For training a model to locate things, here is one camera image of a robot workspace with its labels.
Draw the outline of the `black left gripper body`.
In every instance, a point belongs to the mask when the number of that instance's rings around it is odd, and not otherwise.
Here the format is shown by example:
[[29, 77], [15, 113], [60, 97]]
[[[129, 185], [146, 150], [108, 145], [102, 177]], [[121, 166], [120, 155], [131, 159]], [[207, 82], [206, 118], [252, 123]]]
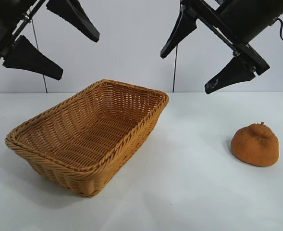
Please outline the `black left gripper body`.
[[0, 0], [0, 59], [31, 22], [45, 0]]

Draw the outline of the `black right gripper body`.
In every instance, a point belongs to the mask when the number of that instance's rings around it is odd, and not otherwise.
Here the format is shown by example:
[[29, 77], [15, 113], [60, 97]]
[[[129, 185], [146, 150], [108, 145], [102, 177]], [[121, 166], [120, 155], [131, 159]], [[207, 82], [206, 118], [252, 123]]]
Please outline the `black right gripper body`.
[[234, 58], [224, 70], [263, 74], [268, 63], [250, 46], [250, 41], [283, 14], [283, 0], [226, 0], [213, 9], [204, 0], [183, 0], [209, 28], [217, 28], [231, 42]]

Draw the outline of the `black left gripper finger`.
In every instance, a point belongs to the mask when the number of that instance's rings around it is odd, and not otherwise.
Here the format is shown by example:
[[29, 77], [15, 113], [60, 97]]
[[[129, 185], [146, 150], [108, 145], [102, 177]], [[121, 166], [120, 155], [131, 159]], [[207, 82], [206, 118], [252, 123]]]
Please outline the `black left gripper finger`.
[[63, 69], [59, 65], [43, 55], [23, 35], [19, 36], [12, 49], [4, 57], [3, 66], [35, 72], [55, 80], [60, 80], [63, 74]]
[[99, 31], [92, 24], [78, 0], [49, 0], [47, 9], [58, 15], [93, 42], [98, 42]]

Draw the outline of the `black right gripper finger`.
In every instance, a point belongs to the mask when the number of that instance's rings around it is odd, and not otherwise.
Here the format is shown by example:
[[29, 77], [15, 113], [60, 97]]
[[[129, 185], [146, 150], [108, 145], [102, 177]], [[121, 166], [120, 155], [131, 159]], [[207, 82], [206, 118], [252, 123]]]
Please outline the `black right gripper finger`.
[[198, 15], [191, 11], [180, 11], [174, 28], [160, 51], [160, 57], [166, 58], [172, 50], [196, 28], [196, 20]]
[[242, 57], [236, 56], [204, 86], [206, 94], [240, 82], [251, 81], [255, 78], [251, 66]]

